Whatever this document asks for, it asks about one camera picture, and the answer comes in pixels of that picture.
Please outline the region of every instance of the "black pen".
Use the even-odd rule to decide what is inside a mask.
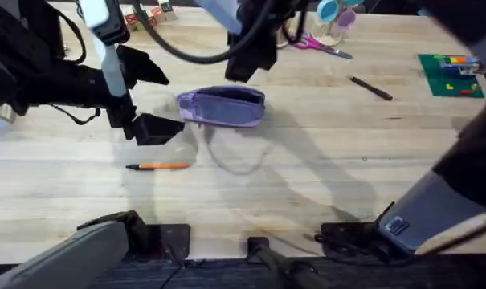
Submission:
[[[369,90],[370,92],[376,94],[377,96],[380,96],[382,97],[384,100],[393,100],[393,96],[391,96],[389,93],[387,92],[384,92],[378,88],[374,88],[372,87],[371,85],[365,83],[364,81],[358,79],[357,77],[355,76],[347,76],[349,80],[351,80],[353,83],[359,85],[359,86],[362,86],[363,88]]]

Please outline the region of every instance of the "wooden blocks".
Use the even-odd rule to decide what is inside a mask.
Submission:
[[[161,4],[162,12],[165,15],[166,21],[173,21],[177,19],[177,15],[174,13],[173,7],[171,6],[171,3],[169,3],[169,0],[161,0],[159,3]]]
[[[146,11],[143,8],[143,11],[146,14],[146,18],[148,19],[149,24],[155,28],[158,23],[163,23],[166,21],[172,21],[177,19],[177,15],[173,11],[173,7],[169,3],[169,0],[161,0],[161,5],[157,5],[151,9],[150,13],[151,16],[148,16]],[[142,26],[141,22],[137,19],[137,16],[134,12],[130,14],[125,14],[125,22],[129,31],[136,32],[142,31],[145,28]]]

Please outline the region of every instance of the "label sticker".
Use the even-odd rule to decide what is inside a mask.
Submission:
[[[400,216],[395,216],[385,225],[385,228],[389,233],[398,236],[409,226],[409,222],[403,220]]]

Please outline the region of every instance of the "blue cup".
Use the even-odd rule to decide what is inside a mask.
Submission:
[[[333,21],[339,14],[339,3],[336,0],[323,0],[317,5],[316,12],[322,22]]]

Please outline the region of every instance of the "cup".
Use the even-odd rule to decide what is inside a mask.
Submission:
[[[316,13],[322,22],[331,22],[339,14],[339,3],[337,0],[323,0],[317,5]]]
[[[335,23],[339,31],[347,31],[355,23],[357,15],[353,10],[348,9],[337,16]]]
[[[364,0],[343,0],[343,2],[348,6],[356,6],[364,3]]]

